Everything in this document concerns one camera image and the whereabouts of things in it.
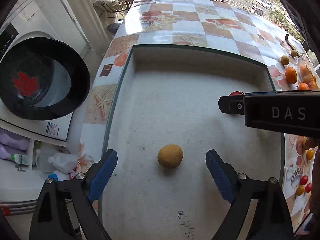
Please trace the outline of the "person right hand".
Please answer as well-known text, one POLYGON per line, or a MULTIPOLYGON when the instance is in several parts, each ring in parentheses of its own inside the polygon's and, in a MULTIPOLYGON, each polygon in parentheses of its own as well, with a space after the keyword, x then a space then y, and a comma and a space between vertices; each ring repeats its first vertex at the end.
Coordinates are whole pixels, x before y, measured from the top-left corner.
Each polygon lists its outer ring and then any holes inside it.
POLYGON ((312 187, 310 194, 309 209, 312 213, 312 218, 319 221, 319 195, 320 195, 320 159, 319 149, 315 153, 315 159, 312 169, 312 187))

